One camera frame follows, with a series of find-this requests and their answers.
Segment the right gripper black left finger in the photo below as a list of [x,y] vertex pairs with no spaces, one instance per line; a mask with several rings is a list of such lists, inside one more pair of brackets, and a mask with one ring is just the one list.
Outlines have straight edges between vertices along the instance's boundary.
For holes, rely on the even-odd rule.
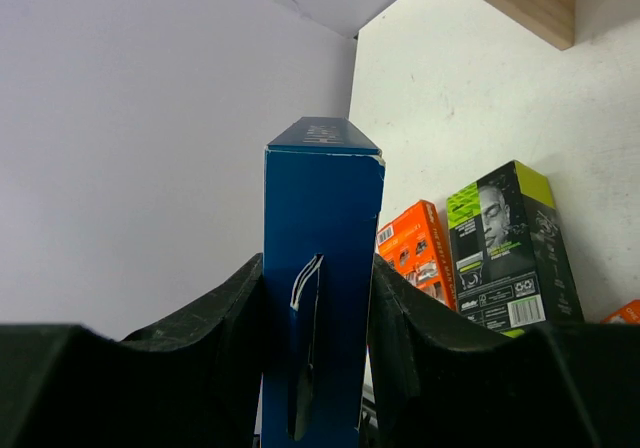
[[262,258],[116,341],[73,324],[1,328],[5,447],[249,447]]

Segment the black green Gillette box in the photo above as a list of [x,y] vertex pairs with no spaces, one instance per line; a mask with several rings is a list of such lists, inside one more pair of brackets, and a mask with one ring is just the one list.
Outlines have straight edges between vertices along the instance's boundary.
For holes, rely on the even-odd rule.
[[448,197],[457,312],[516,337],[583,310],[548,179],[513,160]]

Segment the orange razor pack front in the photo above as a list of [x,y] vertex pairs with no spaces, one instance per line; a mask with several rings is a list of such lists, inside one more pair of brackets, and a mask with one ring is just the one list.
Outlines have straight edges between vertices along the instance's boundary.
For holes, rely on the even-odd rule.
[[635,299],[602,320],[603,324],[639,324],[640,300]]

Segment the orange razor pack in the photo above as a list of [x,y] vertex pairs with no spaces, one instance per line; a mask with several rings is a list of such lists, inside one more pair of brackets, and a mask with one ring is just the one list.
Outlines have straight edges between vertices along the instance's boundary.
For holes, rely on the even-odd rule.
[[635,299],[602,320],[603,324],[639,324],[640,300]]
[[456,310],[451,256],[433,203],[419,200],[380,228],[377,248],[416,289]]

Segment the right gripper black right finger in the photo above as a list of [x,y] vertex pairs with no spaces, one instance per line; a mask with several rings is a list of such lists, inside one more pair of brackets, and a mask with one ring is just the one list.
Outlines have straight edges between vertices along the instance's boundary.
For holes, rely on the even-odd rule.
[[549,324],[510,338],[373,264],[369,353],[386,447],[635,447],[639,329]]

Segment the white Harry's razor blister pack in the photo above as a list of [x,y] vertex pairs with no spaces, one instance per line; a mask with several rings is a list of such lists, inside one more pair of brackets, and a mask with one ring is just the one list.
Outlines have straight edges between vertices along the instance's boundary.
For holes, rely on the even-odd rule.
[[303,117],[265,150],[266,447],[359,443],[381,150],[344,118]]

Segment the orange razor pack top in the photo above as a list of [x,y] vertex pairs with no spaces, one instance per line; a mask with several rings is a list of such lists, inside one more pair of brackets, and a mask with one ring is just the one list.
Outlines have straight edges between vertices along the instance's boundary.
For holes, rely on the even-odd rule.
[[377,248],[416,289],[456,310],[451,256],[433,203],[419,200],[380,228]]

